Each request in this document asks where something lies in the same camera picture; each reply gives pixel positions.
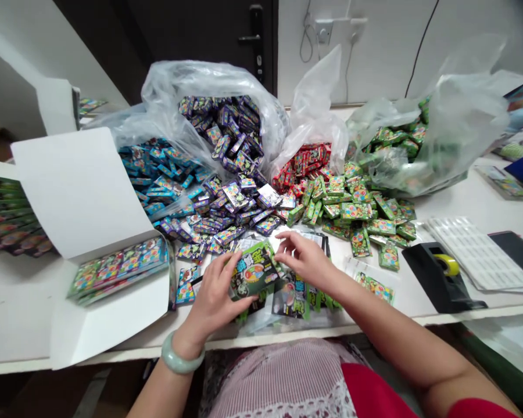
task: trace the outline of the red sleeve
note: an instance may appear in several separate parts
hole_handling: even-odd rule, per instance
[[[507,409],[484,399],[461,399],[447,413],[447,418],[515,418]]]
[[[359,418],[418,418],[385,380],[368,367],[342,364],[341,369]],[[451,407],[447,418],[515,418],[515,415],[484,399],[462,399]]]

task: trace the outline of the woman's right hand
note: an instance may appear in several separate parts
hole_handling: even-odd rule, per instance
[[[276,238],[284,239],[275,255],[276,261],[292,268],[306,283],[322,291],[333,288],[331,281],[339,270],[317,243],[294,231],[281,232]]]

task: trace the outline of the wall outlet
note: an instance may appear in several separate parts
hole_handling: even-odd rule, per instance
[[[333,29],[332,19],[316,19],[314,29],[320,44],[329,45],[331,31]]]

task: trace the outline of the clear plastic bag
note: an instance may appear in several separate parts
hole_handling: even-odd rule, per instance
[[[274,178],[304,144],[331,142],[330,167],[343,173],[349,133],[345,123],[329,111],[331,94],[337,86],[341,70],[341,45],[308,71],[295,88],[291,106],[293,131],[285,138],[280,152],[270,165]]]
[[[367,146],[381,127],[397,127],[414,121],[420,116],[415,100],[400,99],[392,103],[387,99],[369,100],[355,110],[346,120],[349,131],[349,147],[360,150]],[[357,159],[357,154],[349,155],[348,160]]]
[[[248,71],[225,63],[162,61],[151,65],[141,91],[147,112],[166,138],[180,151],[201,160],[213,152],[192,124],[180,114],[184,96],[229,97],[249,95],[260,110],[260,134],[264,147],[262,172],[281,149],[288,130],[283,105]]]
[[[124,146],[139,145],[151,138],[164,136],[159,127],[147,115],[143,103],[115,113],[97,116],[83,129],[101,127],[110,129],[117,149]]]
[[[417,157],[409,163],[400,149],[372,154],[368,165],[372,182],[414,197],[466,178],[473,162],[509,124],[506,100],[490,88],[490,69],[504,43],[499,35],[481,35],[463,42],[446,59],[440,71],[452,73],[434,78],[428,129]],[[358,157],[360,161],[367,154]]]

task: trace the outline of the hand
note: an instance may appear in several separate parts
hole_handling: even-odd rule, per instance
[[[174,333],[173,350],[183,359],[197,358],[211,334],[248,309],[257,299],[257,296],[250,296],[233,302],[228,296],[232,272],[241,256],[242,251],[226,253],[207,266],[192,309]]]
[[[329,278],[338,270],[321,247],[293,231],[281,232],[276,238],[285,240],[279,245],[275,260],[292,268],[306,283],[326,291]]]

